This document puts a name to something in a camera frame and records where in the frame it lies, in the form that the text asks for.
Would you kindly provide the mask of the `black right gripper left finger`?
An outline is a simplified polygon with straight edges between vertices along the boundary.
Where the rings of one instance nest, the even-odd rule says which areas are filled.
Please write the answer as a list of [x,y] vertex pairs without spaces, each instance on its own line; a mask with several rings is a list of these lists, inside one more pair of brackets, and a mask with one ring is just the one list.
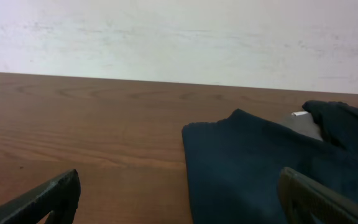
[[75,169],[68,170],[0,206],[0,224],[74,221],[81,195]]

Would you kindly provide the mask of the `dark navy shorts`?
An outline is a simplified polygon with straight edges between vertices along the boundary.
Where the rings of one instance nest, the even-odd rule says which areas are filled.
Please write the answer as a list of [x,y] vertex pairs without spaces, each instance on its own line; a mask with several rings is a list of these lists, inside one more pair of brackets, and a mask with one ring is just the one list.
[[307,101],[322,138],[235,110],[182,130],[195,223],[285,223],[277,187],[289,167],[358,203],[358,108]]

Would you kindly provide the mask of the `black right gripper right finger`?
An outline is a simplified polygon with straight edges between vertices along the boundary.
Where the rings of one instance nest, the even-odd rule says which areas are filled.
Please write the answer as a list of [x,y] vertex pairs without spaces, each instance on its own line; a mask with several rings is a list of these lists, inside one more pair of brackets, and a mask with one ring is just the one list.
[[278,197],[288,223],[358,223],[358,203],[284,167]]

